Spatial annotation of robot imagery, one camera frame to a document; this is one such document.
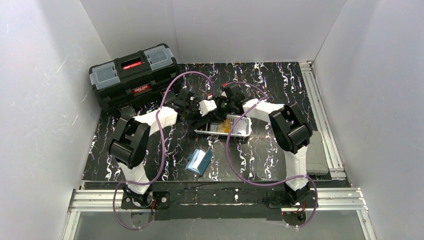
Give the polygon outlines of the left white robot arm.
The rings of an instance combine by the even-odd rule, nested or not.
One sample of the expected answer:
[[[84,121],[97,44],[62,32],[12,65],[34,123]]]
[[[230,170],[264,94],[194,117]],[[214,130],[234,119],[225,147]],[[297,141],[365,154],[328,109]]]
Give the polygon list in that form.
[[[178,95],[168,96],[157,110],[119,118],[108,151],[124,174],[123,191],[130,202],[143,209],[155,204],[151,184],[157,177],[150,180],[143,165],[150,136],[159,133],[163,138],[164,129],[181,120],[201,127],[217,109],[214,96],[200,100],[193,92],[182,89]]]

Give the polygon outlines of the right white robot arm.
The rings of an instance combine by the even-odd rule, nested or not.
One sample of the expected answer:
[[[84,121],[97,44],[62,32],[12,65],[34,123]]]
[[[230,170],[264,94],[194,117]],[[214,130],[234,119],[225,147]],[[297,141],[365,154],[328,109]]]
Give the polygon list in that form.
[[[267,102],[268,95],[262,89],[262,97],[247,98],[235,81],[224,84],[221,89],[229,101],[228,106],[238,113],[232,128],[244,117],[257,119],[271,125],[275,140],[283,150],[286,178],[271,186],[284,185],[285,199],[290,204],[300,203],[310,191],[313,180],[307,174],[306,155],[313,129],[297,104],[286,105]]]

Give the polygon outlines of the white plastic basket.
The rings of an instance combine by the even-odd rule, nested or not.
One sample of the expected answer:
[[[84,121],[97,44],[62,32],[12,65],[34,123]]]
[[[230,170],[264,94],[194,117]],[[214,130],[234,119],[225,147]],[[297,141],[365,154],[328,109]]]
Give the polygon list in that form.
[[[223,122],[211,122],[206,125],[195,129],[197,134],[216,135],[216,136],[231,136],[235,138],[246,138],[252,134],[252,120],[249,117],[241,118],[236,126],[232,129],[233,123],[239,119],[238,115],[228,114],[226,120]]]

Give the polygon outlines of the blue leather card holder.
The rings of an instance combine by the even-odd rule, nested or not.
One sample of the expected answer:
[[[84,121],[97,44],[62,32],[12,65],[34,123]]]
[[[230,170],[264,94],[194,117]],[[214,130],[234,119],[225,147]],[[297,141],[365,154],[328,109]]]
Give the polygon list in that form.
[[[206,151],[196,148],[194,152],[188,156],[188,163],[185,168],[198,176],[203,176],[213,156],[211,148]]]

